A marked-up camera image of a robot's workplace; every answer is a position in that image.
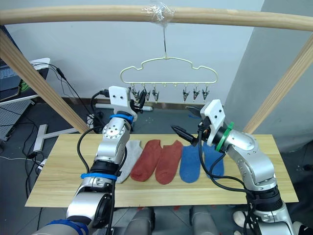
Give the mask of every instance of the white stand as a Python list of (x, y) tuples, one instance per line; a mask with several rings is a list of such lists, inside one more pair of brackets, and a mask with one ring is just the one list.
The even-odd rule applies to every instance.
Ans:
[(43, 149), (45, 139), (57, 137), (60, 134), (70, 134), (70, 133), (77, 132), (77, 130), (75, 128), (70, 128), (70, 129), (66, 129), (66, 130), (62, 130), (62, 131), (56, 131), (56, 132), (46, 134), (45, 132), (47, 131), (47, 127), (48, 127), (47, 124), (39, 126), (37, 138), (36, 138), (35, 145), (34, 145), (34, 152), (39, 152)]

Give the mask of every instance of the wooden table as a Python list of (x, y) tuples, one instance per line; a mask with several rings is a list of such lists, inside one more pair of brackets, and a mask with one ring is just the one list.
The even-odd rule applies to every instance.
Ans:
[[(273, 136), (254, 136), (261, 150), (274, 164), (282, 199), (285, 202), (298, 202)], [(58, 137), (26, 203), (27, 207), (68, 207), (71, 203), (82, 181), (80, 175), (86, 171), (76, 152), (79, 137), (80, 134), (64, 134)], [(82, 141), (82, 154), (89, 166), (92, 165), (101, 139), (102, 135), (90, 134)], [(141, 140), (142, 148), (152, 139), (160, 139), (161, 145), (170, 145), (175, 140), (189, 145), (177, 135), (131, 135), (131, 140)], [(224, 172), (225, 175), (241, 178), (236, 164), (228, 156), (224, 159)], [(219, 182), (229, 187), (242, 187), (233, 180), (220, 179)], [(154, 174), (146, 182), (137, 182), (129, 177), (124, 183), (116, 185), (115, 196), (115, 207), (246, 203), (244, 193), (218, 188), (202, 169), (199, 179), (191, 184), (180, 179), (179, 168), (173, 181), (167, 185), (159, 184)]]

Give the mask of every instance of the green ring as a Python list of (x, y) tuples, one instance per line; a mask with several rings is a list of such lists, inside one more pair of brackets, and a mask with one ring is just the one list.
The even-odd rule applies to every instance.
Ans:
[(231, 129), (233, 129), (233, 126), (234, 126), (234, 122), (231, 122), (228, 126), (227, 126), (227, 129), (225, 130), (220, 142), (218, 143), (218, 145), (216, 146), (216, 151), (219, 151), (224, 143), (224, 141), (226, 140), (226, 138), (228, 137), (229, 135), (229, 132), (231, 131)]

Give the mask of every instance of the blue sock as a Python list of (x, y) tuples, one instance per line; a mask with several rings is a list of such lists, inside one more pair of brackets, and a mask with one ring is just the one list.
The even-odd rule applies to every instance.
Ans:
[[(212, 164), (217, 160), (217, 158), (219, 158), (222, 153), (215, 151), (215, 146), (212, 145), (211, 147), (208, 146), (206, 144), (206, 142), (203, 143), (203, 152), (204, 152), (204, 164), (207, 168), (207, 170), (210, 170), (210, 167), (212, 166)], [(223, 159), (220, 160), (215, 167), (213, 168), (212, 173), (214, 175), (219, 175), (222, 176), (224, 175), (224, 163), (223, 163)]]
[(184, 146), (182, 148), (180, 178), (186, 183), (195, 182), (200, 175), (199, 148), (197, 146)]

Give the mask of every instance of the clothes hanger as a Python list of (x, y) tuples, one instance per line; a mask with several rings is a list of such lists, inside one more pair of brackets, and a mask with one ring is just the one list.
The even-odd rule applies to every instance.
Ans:
[[(195, 84), (195, 85), (205, 84), (205, 85), (208, 85), (208, 84), (216, 83), (218, 81), (218, 79), (219, 79), (218, 73), (214, 69), (212, 69), (210, 67), (203, 66), (203, 65), (201, 65), (199, 67), (195, 67), (194, 64), (190, 60), (186, 60), (186, 59), (178, 58), (178, 57), (167, 56), (167, 53), (166, 53), (166, 41), (165, 41), (165, 27), (163, 27), (163, 39), (164, 39), (164, 52), (165, 52), (165, 55), (163, 57), (145, 60), (145, 61), (141, 62), (141, 67), (139, 67), (139, 68), (137, 68), (136, 66), (129, 66), (127, 68), (124, 68), (120, 72), (120, 79), (121, 79), (122, 82), (127, 83), (127, 84), (131, 84), (131, 85), (135, 85), (135, 84), (141, 84), (141, 85), (145, 85), (145, 84), (152, 84), (152, 85), (162, 84), (162, 85), (166, 86), (167, 84), (174, 84), (174, 86), (176, 86), (177, 84)], [(177, 82), (177, 81), (175, 81), (175, 82), (157, 82), (157, 81), (136, 82), (136, 81), (125, 81), (125, 79), (123, 79), (123, 74), (127, 70), (135, 69), (137, 71), (140, 71), (140, 70), (144, 69), (144, 65), (146, 63), (149, 63), (149, 62), (152, 62), (152, 61), (158, 61), (158, 60), (179, 60), (179, 61), (183, 61), (183, 62), (188, 63), (193, 70), (199, 70), (199, 69), (209, 70), (209, 71), (214, 73), (215, 80), (213, 80), (213, 81), (204, 81), (204, 82), (201, 82), (201, 81), (199, 81), (199, 82), (195, 82), (195, 81), (192, 81), (192, 82), (185, 82), (185, 81), (184, 82)]]

